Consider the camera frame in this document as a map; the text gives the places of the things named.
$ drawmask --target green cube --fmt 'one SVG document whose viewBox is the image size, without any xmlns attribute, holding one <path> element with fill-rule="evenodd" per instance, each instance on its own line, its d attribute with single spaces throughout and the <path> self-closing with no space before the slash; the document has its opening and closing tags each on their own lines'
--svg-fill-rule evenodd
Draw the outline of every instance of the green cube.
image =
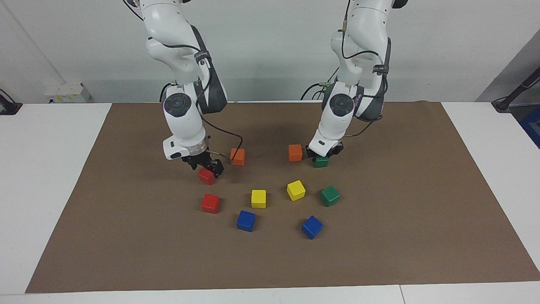
<svg viewBox="0 0 540 304">
<path fill-rule="evenodd" d="M 326 207 L 330 207 L 335 204 L 339 200 L 339 197 L 339 192 L 336 190 L 336 188 L 334 188 L 334 186 L 324 189 L 321 193 L 321 200 Z"/>
<path fill-rule="evenodd" d="M 318 156 L 318 157 L 315 158 L 315 167 L 316 168 L 326 167 L 326 166 L 328 166 L 329 161 L 330 161 L 330 159 L 328 157 Z"/>
</svg>

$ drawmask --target red cube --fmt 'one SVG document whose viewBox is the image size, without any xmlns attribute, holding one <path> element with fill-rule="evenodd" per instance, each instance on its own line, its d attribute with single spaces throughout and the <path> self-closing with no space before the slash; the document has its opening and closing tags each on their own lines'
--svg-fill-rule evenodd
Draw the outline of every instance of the red cube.
<svg viewBox="0 0 540 304">
<path fill-rule="evenodd" d="M 219 212 L 219 197 L 212 194 L 205 194 L 202 198 L 201 208 L 204 212 L 216 214 Z"/>
<path fill-rule="evenodd" d="M 215 176 L 214 174 L 209 171 L 209 170 L 206 170 L 206 168 L 202 168 L 200 171 L 199 171 L 199 179 L 201 180 L 201 182 L 207 184 L 207 185 L 212 185 L 214 182 L 215 182 Z"/>
</svg>

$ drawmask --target orange cube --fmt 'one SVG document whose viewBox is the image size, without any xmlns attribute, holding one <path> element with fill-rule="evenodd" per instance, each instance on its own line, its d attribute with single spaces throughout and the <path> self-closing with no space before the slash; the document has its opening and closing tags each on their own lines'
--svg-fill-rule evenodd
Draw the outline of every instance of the orange cube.
<svg viewBox="0 0 540 304">
<path fill-rule="evenodd" d="M 289 145 L 289 161 L 300 162 L 302 161 L 302 157 L 303 157 L 302 145 L 299 145 L 299 144 Z"/>
<path fill-rule="evenodd" d="M 236 156 L 234 156 L 234 153 L 236 153 L 236 149 L 232 149 L 231 151 L 231 164 L 233 166 L 243 166 L 246 163 L 246 151 L 240 149 L 238 150 L 238 153 L 236 153 Z"/>
</svg>

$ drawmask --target blue cube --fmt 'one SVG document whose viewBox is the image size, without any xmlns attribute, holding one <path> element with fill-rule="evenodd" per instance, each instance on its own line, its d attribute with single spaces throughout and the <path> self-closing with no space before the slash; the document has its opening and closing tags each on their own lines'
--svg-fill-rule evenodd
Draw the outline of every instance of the blue cube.
<svg viewBox="0 0 540 304">
<path fill-rule="evenodd" d="M 310 240 L 314 239 L 319 232 L 321 232 L 323 224 L 315 217 L 311 216 L 302 225 L 302 231 L 308 236 Z"/>
<path fill-rule="evenodd" d="M 253 231 L 253 226 L 255 225 L 255 214 L 247 211 L 240 211 L 240 215 L 237 220 L 238 229 L 245 230 L 247 232 Z"/>
</svg>

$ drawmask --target white table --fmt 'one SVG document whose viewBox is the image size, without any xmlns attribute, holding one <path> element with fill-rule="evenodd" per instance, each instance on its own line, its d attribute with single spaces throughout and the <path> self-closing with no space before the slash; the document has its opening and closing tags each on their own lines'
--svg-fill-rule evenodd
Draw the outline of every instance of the white table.
<svg viewBox="0 0 540 304">
<path fill-rule="evenodd" d="M 540 282 L 24 295 L 110 106 L 26 104 L 0 117 L 0 303 L 540 302 Z M 488 103 L 443 106 L 538 268 L 540 150 Z"/>
</svg>

